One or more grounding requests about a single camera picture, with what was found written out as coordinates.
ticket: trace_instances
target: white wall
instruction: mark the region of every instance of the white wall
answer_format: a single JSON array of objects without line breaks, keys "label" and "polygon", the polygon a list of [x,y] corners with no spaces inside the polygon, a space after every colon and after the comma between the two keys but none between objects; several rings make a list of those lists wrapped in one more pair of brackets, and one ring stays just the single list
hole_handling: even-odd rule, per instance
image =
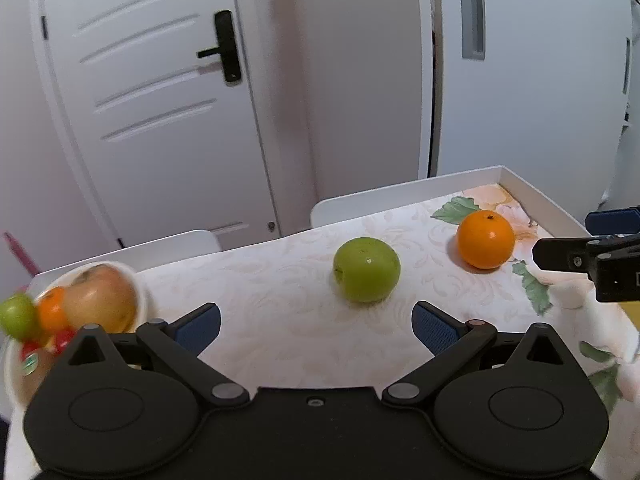
[{"label": "white wall", "polygon": [[[109,250],[58,142],[40,85],[28,0],[0,0],[0,232],[41,269]],[[0,298],[29,282],[0,242]]]},{"label": "white wall", "polygon": [[640,7],[632,4],[633,65],[629,76],[629,122],[618,146],[616,176],[603,209],[640,205]]},{"label": "white wall", "polygon": [[319,197],[415,180],[421,122],[431,126],[428,0],[294,2]]}]

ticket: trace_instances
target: floral tablecloth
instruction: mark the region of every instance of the floral tablecloth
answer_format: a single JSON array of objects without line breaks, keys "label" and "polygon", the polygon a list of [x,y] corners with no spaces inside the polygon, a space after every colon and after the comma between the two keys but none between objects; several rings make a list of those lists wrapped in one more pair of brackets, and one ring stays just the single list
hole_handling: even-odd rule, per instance
[{"label": "floral tablecloth", "polygon": [[[457,224],[478,208],[499,212],[516,232],[512,260],[492,272],[467,266],[454,245]],[[344,300],[332,281],[335,251],[357,236],[389,243],[402,265],[393,293],[372,306]],[[524,332],[542,319],[562,336],[609,410],[609,436],[594,473],[640,480],[638,330],[618,304],[595,301],[586,277],[533,264],[533,244],[548,236],[504,189],[482,186],[140,276],[154,314],[168,321],[207,301],[218,304],[222,330],[200,358],[251,393],[258,386],[367,385],[380,393],[432,357],[412,332],[419,300],[506,332]],[[17,413],[5,478],[26,480],[37,470]]]}]

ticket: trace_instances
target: yellow object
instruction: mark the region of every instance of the yellow object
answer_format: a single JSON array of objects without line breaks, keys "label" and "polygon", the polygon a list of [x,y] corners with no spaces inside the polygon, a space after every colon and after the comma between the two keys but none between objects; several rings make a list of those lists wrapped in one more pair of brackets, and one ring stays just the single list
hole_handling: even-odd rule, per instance
[{"label": "yellow object", "polygon": [[511,258],[516,236],[511,224],[495,211],[475,211],[462,221],[456,234],[463,260],[478,269],[495,269]]},{"label": "yellow object", "polygon": [[75,330],[97,323],[106,332],[119,333],[136,317],[136,303],[136,291],[127,277],[102,264],[86,270],[66,288],[63,308]]},{"label": "yellow object", "polygon": [[622,310],[629,316],[638,330],[640,330],[640,301],[625,301],[620,303]]}]

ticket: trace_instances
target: tomato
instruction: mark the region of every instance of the tomato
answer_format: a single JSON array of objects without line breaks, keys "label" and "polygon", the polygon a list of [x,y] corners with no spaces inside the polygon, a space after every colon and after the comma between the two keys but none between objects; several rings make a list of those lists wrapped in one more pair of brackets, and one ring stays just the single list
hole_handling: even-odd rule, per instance
[{"label": "tomato", "polygon": [[65,348],[69,345],[75,335],[76,333],[70,328],[65,328],[64,330],[56,332],[56,335],[53,338],[53,343],[56,346],[55,355],[62,354],[62,352],[65,351]]},{"label": "tomato", "polygon": [[25,341],[20,348],[20,361],[24,361],[30,354],[38,351],[40,345],[35,341]]},{"label": "tomato", "polygon": [[65,311],[62,309],[64,296],[65,289],[57,286],[49,290],[38,302],[38,322],[44,332],[55,334],[69,326]]}]

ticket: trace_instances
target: white door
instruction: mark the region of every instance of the white door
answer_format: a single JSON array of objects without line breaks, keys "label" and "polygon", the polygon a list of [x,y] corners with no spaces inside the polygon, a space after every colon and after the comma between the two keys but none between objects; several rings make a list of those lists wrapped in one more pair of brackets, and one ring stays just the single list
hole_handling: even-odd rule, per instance
[{"label": "white door", "polygon": [[438,174],[503,164],[584,221],[613,178],[629,0],[472,1],[442,0]]},{"label": "white door", "polygon": [[[50,62],[82,161],[126,245],[192,229],[277,237],[234,0],[44,0]],[[242,71],[225,82],[214,15]]]}]

